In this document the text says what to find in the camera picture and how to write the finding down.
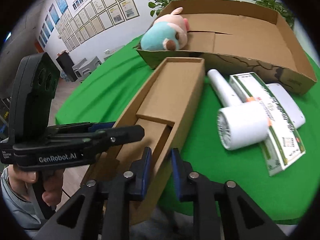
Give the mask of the grey jacket sleeve forearm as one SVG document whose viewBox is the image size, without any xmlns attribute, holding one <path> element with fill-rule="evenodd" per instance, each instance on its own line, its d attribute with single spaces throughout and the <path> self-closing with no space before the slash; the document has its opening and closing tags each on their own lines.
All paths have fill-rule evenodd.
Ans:
<svg viewBox="0 0 320 240">
<path fill-rule="evenodd" d="M 36 231 L 41 228 L 42 223 L 35 214 L 33 204 L 23 200 L 12 190 L 9 183 L 8 167 L 3 170 L 1 175 L 1 193 L 9 211 L 24 230 Z"/>
</svg>

